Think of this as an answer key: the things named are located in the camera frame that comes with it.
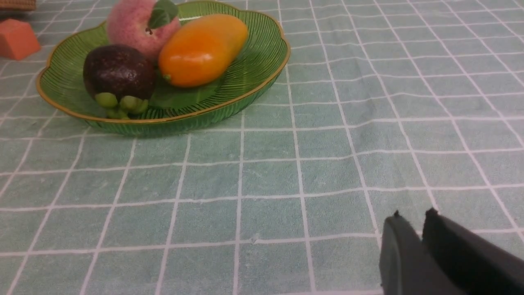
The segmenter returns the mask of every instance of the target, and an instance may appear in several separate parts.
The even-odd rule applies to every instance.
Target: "fruit bowl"
[[[158,75],[146,112],[133,120],[108,119],[91,98],[82,77],[86,55],[108,44],[105,22],[60,42],[50,54],[36,84],[42,98],[93,128],[129,136],[162,136],[204,128],[250,105],[275,82],[291,54],[283,30],[272,17],[215,1],[178,5],[181,24],[207,14],[230,14],[243,20],[249,36],[224,75],[196,88],[179,89]]]

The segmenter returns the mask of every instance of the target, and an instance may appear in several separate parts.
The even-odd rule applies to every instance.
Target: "tablecloth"
[[[382,294],[384,219],[434,207],[524,258],[524,3],[246,0],[292,54],[230,119],[162,139],[57,112],[36,73],[114,0],[46,0],[0,59],[0,294]]]

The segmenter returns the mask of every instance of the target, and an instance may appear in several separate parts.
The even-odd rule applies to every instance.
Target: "green leaf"
[[[171,0],[158,0],[151,12],[148,27],[157,29],[168,25],[178,15],[178,6]]]

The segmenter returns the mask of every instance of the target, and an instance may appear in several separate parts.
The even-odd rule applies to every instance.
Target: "pink peach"
[[[147,24],[155,3],[156,0],[120,0],[113,6],[106,21],[110,44],[134,47],[156,63],[162,47],[181,25],[175,17],[165,26],[149,29]]]

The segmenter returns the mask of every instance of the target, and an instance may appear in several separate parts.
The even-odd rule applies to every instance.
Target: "white grid line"
[[[337,129],[346,129],[344,126],[341,126]],[[294,161],[324,161],[324,160],[346,160],[350,157],[361,156],[361,155],[370,155],[370,154],[405,154],[405,153],[417,153],[417,154],[432,154],[432,155],[457,155],[457,154],[481,154],[481,153],[501,153],[501,152],[522,152],[524,147],[515,147],[512,149],[490,149],[490,150],[461,150],[461,151],[426,151],[426,150],[370,150],[357,152],[355,154],[350,154],[347,156],[338,156],[338,157],[300,157],[300,158],[274,158],[274,159],[258,159],[258,160],[243,160],[243,163],[264,163],[264,162],[294,162]],[[208,163],[166,163],[166,164],[151,164],[151,165],[137,165],[137,166],[120,166],[120,167],[109,167],[109,168],[77,168],[73,169],[73,172],[81,171],[123,171],[123,170],[134,170],[134,169],[150,169],[150,168],[160,168],[167,166],[215,166],[215,165],[226,165],[226,164],[239,164],[240,161],[219,161],[219,162],[208,162]],[[5,172],[0,173],[0,176],[11,176],[11,175],[42,175],[50,173],[66,173],[69,170],[42,170],[42,171],[17,171],[17,172]]]
[[[311,5],[311,13],[313,14],[313,19],[315,21],[316,28],[317,28],[318,31],[320,31],[320,27],[319,27],[318,21],[315,18],[315,11],[313,9],[313,3],[311,2],[311,0],[309,0],[309,4]],[[351,21],[352,25],[354,26],[353,19],[351,19],[351,17],[350,17],[350,21]],[[355,146],[353,144],[353,139],[351,137],[351,133],[350,133],[350,130],[349,130],[348,125],[347,125],[347,121],[346,121],[346,116],[344,114],[344,110],[342,108],[342,105],[340,104],[339,91],[337,89],[337,86],[336,86],[336,83],[335,83],[335,79],[333,77],[333,72],[331,71],[331,66],[329,64],[328,52],[327,52],[327,50],[326,50],[326,48],[325,48],[325,46],[323,44],[322,34],[321,33],[318,33],[318,34],[319,34],[320,43],[322,44],[322,51],[324,52],[324,58],[326,60],[327,71],[329,72],[329,75],[330,75],[331,86],[332,86],[334,94],[335,94],[335,99],[336,99],[336,101],[338,103],[339,113],[340,113],[340,116],[342,118],[342,123],[344,124],[345,130],[346,130],[346,137],[347,137],[348,144],[350,145],[351,154],[355,154],[356,150],[355,150]],[[357,36],[357,39],[360,41],[360,37],[359,37],[358,33],[356,33],[356,36]],[[375,211],[373,210],[373,205],[372,205],[371,200],[369,198],[369,192],[367,190],[367,185],[366,185],[366,181],[364,179],[364,174],[362,172],[360,161],[358,160],[358,157],[353,157],[353,160],[354,160],[355,166],[357,168],[358,177],[359,177],[361,186],[362,186],[362,188],[364,190],[364,197],[365,197],[366,205],[368,207],[369,217],[371,219],[371,223],[373,225],[373,229],[375,230],[375,234],[378,234],[378,224],[377,224],[377,220],[376,220],[376,217],[375,217]],[[378,248],[380,249],[381,248],[381,239],[380,239],[380,237],[378,235],[377,235],[377,245],[378,245]]]
[[[171,213],[171,222],[169,223],[169,230],[167,233],[166,245],[164,248],[164,252],[162,254],[162,262],[160,264],[160,273],[158,274],[155,295],[160,295],[162,291],[162,283],[163,283],[164,276],[166,273],[166,264],[169,258],[169,249],[170,249],[171,241],[173,238],[175,222],[177,220],[178,205],[179,205],[180,195],[182,193],[182,185],[184,183],[185,171],[187,169],[186,163],[188,162],[188,159],[189,159],[190,150],[191,150],[191,134],[188,134],[187,146],[185,148],[184,162],[182,163],[182,170],[180,172],[180,177],[178,179],[177,194],[173,200],[174,204],[173,204],[173,211]]]
[[[351,16],[351,13],[349,12],[349,10],[347,9],[347,7],[345,5],[344,5],[344,9],[346,10],[346,13],[347,13],[348,17],[350,18],[351,23],[354,26],[354,22],[353,22],[353,18]],[[357,39],[358,39],[359,43],[362,43],[360,35],[358,33],[356,33],[356,36],[357,36]],[[364,46],[362,46],[362,51],[364,52],[364,55],[366,56],[366,58],[369,59],[369,55],[368,55],[367,50],[365,49]],[[371,67],[371,69],[372,69],[372,71],[374,73],[377,73],[377,70],[375,69],[375,67],[374,67],[374,65],[373,65],[373,63],[371,61],[369,61],[369,66]],[[418,157],[417,157],[416,153],[413,151],[413,147],[411,145],[411,141],[409,140],[409,137],[408,137],[406,131],[404,130],[403,124],[400,121],[400,115],[399,115],[399,113],[397,111],[397,108],[396,108],[395,104],[393,103],[393,100],[391,99],[391,96],[389,96],[389,94],[388,94],[388,90],[386,88],[386,85],[384,84],[384,81],[382,80],[382,78],[378,78],[378,79],[379,79],[380,86],[382,87],[383,92],[386,94],[387,100],[388,100],[391,108],[393,109],[393,113],[395,114],[395,117],[397,119],[400,131],[401,131],[402,135],[404,136],[404,138],[406,139],[406,145],[408,146],[408,148],[409,148],[409,150],[411,152],[411,157],[413,158],[415,166],[417,167],[417,171],[418,171],[418,173],[419,173],[419,175],[420,175],[420,177],[422,179],[422,183],[424,184],[424,187],[427,188],[426,192],[427,192],[427,194],[429,196],[431,204],[432,204],[432,206],[435,209],[438,209],[438,205],[436,204],[436,201],[435,201],[435,198],[433,197],[432,191],[429,189],[428,181],[427,181],[427,179],[425,177],[425,174],[424,174],[424,172],[422,170],[422,167],[420,166],[420,162],[418,160]]]
[[[82,289],[80,290],[80,295],[85,295],[85,292],[87,290],[89,279],[91,278],[91,274],[93,273],[93,269],[95,267],[96,261],[100,253],[99,250],[102,248],[102,243],[104,242],[105,234],[107,233],[107,229],[109,228],[111,217],[113,216],[113,212],[115,211],[116,204],[118,203],[118,199],[120,198],[120,195],[122,193],[124,183],[126,182],[127,174],[129,172],[129,167],[131,166],[131,162],[133,161],[133,157],[135,156],[136,142],[137,142],[137,139],[136,138],[133,139],[133,145],[131,147],[131,152],[129,155],[129,160],[127,161],[126,169],[124,169],[124,174],[122,175],[122,180],[120,181],[120,185],[118,187],[115,198],[113,200],[113,205],[110,207],[109,212],[107,213],[107,216],[104,222],[104,227],[102,228],[102,232],[100,233],[100,238],[98,240],[98,244],[96,245],[96,249],[94,251],[94,255],[91,260],[91,264],[89,265],[88,272],[85,275],[84,282],[82,283]]]
[[[514,234],[518,231],[524,231],[524,228],[508,228],[508,229],[472,229],[471,232],[475,234]],[[327,236],[310,237],[309,240],[325,241],[343,238],[369,238],[376,239],[377,235],[372,233],[344,233]],[[255,245],[273,245],[273,244],[287,244],[287,243],[305,243],[305,238],[288,238],[288,239],[257,239]],[[214,242],[214,243],[193,243],[193,244],[170,244],[169,249],[181,248],[202,248],[202,247],[216,247],[216,246],[234,246],[237,242],[234,240]],[[240,240],[241,245],[252,245],[251,239]],[[142,251],[142,250],[163,250],[166,245],[144,245],[144,246],[127,246],[127,247],[104,247],[99,249],[57,249],[57,250],[33,250],[26,252],[0,252],[0,257],[20,257],[20,256],[37,256],[37,255],[67,255],[67,254],[94,254],[117,251]]]
[[[277,5],[280,9],[280,0],[277,0]],[[279,20],[282,23],[282,13],[279,10],[278,12]],[[305,245],[305,252],[308,262],[308,277],[309,277],[309,288],[311,292],[316,292],[316,279],[315,279],[315,272],[314,272],[314,265],[313,265],[313,254],[311,252],[311,239],[309,235],[309,224],[308,224],[308,212],[305,206],[305,198],[304,198],[304,183],[302,180],[302,165],[300,163],[300,149],[299,149],[299,143],[298,143],[298,135],[297,135],[297,126],[296,126],[296,117],[294,113],[294,108],[292,106],[293,103],[293,97],[291,94],[291,85],[289,81],[289,68],[288,65],[285,66],[285,75],[286,75],[286,85],[288,90],[288,99],[289,99],[289,111],[291,113],[291,125],[293,129],[293,146],[295,151],[295,157],[296,157],[296,164],[297,164],[297,179],[298,179],[298,187],[299,187],[299,195],[300,195],[300,210],[302,215],[302,227],[304,229],[304,245]]]
[[[22,275],[22,271],[24,270],[24,268],[26,266],[27,260],[29,259],[29,252],[33,251],[33,249],[34,249],[34,247],[35,247],[35,245],[36,245],[36,243],[38,241],[38,238],[40,237],[40,234],[42,233],[42,230],[45,227],[46,222],[49,219],[49,216],[51,215],[51,211],[54,209],[54,205],[58,201],[58,198],[60,197],[60,194],[62,193],[64,187],[66,186],[66,183],[67,183],[67,181],[69,179],[69,176],[71,176],[73,168],[78,163],[78,160],[80,159],[80,155],[82,154],[83,146],[84,146],[84,138],[81,138],[80,139],[80,143],[78,145],[77,155],[76,155],[73,163],[71,164],[71,167],[69,168],[67,174],[65,175],[64,180],[62,181],[62,184],[60,185],[56,195],[54,196],[54,199],[51,202],[51,205],[48,207],[45,216],[43,217],[42,222],[40,223],[40,226],[38,227],[38,229],[37,229],[37,231],[35,233],[35,236],[32,239],[31,245],[29,246],[29,249],[27,250],[26,255],[24,255],[24,258],[23,258],[23,260],[22,260],[22,262],[21,262],[21,264],[20,264],[20,266],[19,266],[19,268],[18,268],[18,270],[16,272],[15,278],[13,279],[9,289],[7,290],[7,295],[13,294],[13,292],[15,290],[15,287],[18,284],[18,280],[20,279],[20,276]]]
[[[477,185],[477,186],[405,186],[405,187],[368,187],[369,192],[407,192],[407,191],[426,191],[428,188],[431,191],[477,191],[477,190],[486,190],[486,189],[503,189],[503,188],[522,188],[524,183],[517,184],[499,184],[499,185]],[[344,193],[352,192],[363,192],[362,187],[358,188],[348,188],[340,191],[332,191],[326,193],[304,193],[294,194],[294,195],[246,195],[242,199],[285,199],[285,198],[315,198],[315,197],[328,197],[335,196]],[[210,202],[219,202],[219,201],[236,201],[238,196],[227,196],[227,197],[216,197],[216,198],[206,198],[206,199],[180,199],[178,203],[210,203]],[[64,204],[64,205],[55,205],[54,209],[71,209],[71,208],[111,208],[115,207],[136,207],[136,206],[146,206],[154,204],[164,204],[164,203],[173,203],[174,199],[161,199],[156,201],[147,201],[147,202],[134,202],[134,203],[117,203],[113,204]],[[0,212],[29,212],[29,211],[39,211],[47,210],[50,206],[42,207],[0,207]]]

